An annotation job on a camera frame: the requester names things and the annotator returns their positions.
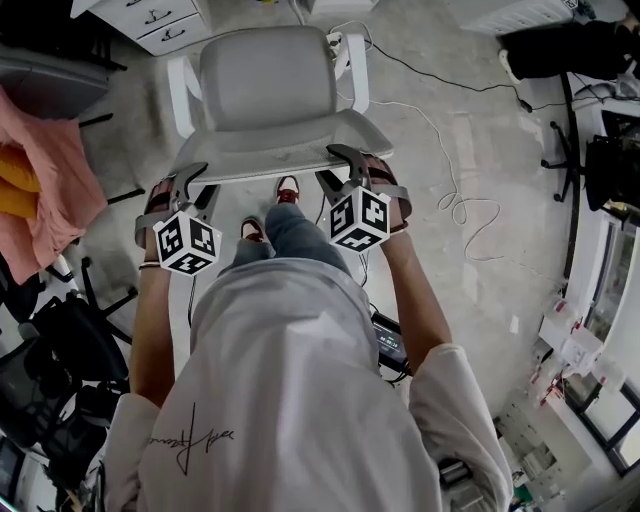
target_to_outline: forearm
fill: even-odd
[[[175,382],[169,325],[171,273],[162,268],[141,271],[140,294],[131,344],[131,392],[162,407]]]
[[[409,235],[392,236],[382,251],[391,270],[409,366],[415,373],[432,348],[451,342],[451,332]]]

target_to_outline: drawer handle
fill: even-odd
[[[160,21],[162,18],[166,18],[167,16],[171,16],[171,11],[167,11],[167,14],[163,14],[162,16],[156,16],[156,10],[155,9],[149,9],[149,14],[151,14],[151,17],[153,19],[145,21],[144,22],[145,25],[151,25],[152,23],[155,23],[156,21]]]
[[[171,29],[169,29],[169,30],[167,30],[167,31],[165,32],[164,37],[162,38],[162,42],[164,42],[164,41],[169,41],[169,40],[171,40],[171,39],[175,39],[176,37],[181,36],[182,34],[184,34],[184,33],[186,32],[186,30],[185,30],[185,29],[182,29],[182,30],[181,30],[180,32],[178,32],[175,36],[172,36],[172,35],[170,34],[170,32],[171,32]]]

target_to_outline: drawer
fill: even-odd
[[[211,35],[200,15],[193,14],[138,39],[137,43],[153,55],[164,55]]]
[[[131,39],[138,39],[198,11],[191,0],[107,0],[91,12]]]

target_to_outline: gray office chair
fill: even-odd
[[[187,139],[173,171],[206,163],[193,182],[214,185],[344,167],[329,144],[391,156],[391,143],[362,115],[369,104],[364,38],[348,34],[339,46],[334,65],[319,29],[274,27],[210,42],[199,77],[187,57],[170,60],[176,127]],[[354,100],[338,112],[336,78],[345,71]],[[194,127],[189,93],[204,105],[205,128]]]

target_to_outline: yellow pillow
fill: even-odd
[[[0,146],[0,178],[27,192],[40,192],[40,183],[27,154],[22,149]]]
[[[38,212],[38,194],[21,190],[0,178],[0,212],[35,219]]]

